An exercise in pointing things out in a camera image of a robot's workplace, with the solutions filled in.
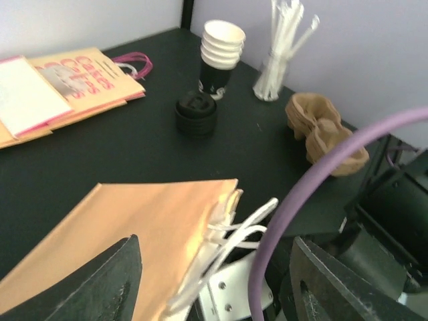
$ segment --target table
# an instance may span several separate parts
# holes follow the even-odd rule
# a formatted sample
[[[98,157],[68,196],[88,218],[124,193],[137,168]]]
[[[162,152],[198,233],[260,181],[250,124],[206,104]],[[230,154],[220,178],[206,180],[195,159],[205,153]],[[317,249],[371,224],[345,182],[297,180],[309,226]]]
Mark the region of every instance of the table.
[[[244,190],[237,220],[270,197],[283,199],[310,167],[304,142],[286,128],[284,107],[252,92],[257,72],[234,71],[219,103],[211,138],[195,140],[175,128],[175,102],[197,89],[200,39],[174,29],[110,49],[142,51],[154,64],[135,100],[53,135],[0,150],[0,279],[49,233],[96,183],[161,183],[238,178]],[[373,154],[377,145],[368,150]],[[328,179],[300,211],[286,235],[337,231],[343,205],[355,196],[367,167]]]

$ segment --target stack of black lids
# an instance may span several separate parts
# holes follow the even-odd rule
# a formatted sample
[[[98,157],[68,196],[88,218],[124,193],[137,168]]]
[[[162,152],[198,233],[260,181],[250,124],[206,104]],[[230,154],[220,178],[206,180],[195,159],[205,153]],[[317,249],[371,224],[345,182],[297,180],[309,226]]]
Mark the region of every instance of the stack of black lids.
[[[177,128],[192,137],[210,135],[217,123],[217,104],[204,92],[188,92],[175,106]]]

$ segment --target stack of paper cups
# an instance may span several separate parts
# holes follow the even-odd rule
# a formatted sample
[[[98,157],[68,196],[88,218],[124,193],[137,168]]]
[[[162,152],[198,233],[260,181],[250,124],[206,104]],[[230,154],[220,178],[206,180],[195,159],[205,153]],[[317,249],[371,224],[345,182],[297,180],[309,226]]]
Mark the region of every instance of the stack of paper cups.
[[[222,99],[233,69],[241,59],[245,32],[222,20],[206,22],[201,44],[199,91]]]

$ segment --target purple tube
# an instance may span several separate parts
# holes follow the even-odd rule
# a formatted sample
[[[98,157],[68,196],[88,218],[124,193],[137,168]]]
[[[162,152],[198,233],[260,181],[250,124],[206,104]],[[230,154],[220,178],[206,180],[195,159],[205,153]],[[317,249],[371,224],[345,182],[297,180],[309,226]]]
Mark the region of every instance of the purple tube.
[[[260,303],[261,286],[272,253],[282,234],[312,193],[342,161],[360,148],[392,130],[424,120],[428,120],[428,106],[398,112],[366,128],[357,130],[352,136],[322,157],[294,185],[269,222],[267,231],[261,238],[254,257],[248,281],[249,307],[253,320],[264,320]]]

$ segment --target white wall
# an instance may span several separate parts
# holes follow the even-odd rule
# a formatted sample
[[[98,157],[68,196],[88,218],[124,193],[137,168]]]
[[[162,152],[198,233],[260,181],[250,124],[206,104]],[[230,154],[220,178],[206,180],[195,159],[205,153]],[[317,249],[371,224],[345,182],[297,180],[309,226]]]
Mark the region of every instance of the white wall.
[[[178,27],[182,0],[2,0],[0,59],[95,46]]]
[[[318,31],[293,59],[286,86],[330,97],[355,126],[428,104],[428,1],[301,0],[301,30],[320,16]],[[196,0],[192,31],[224,19],[247,33],[243,61],[258,68],[270,41],[270,0]],[[428,123],[395,132],[428,146]]]

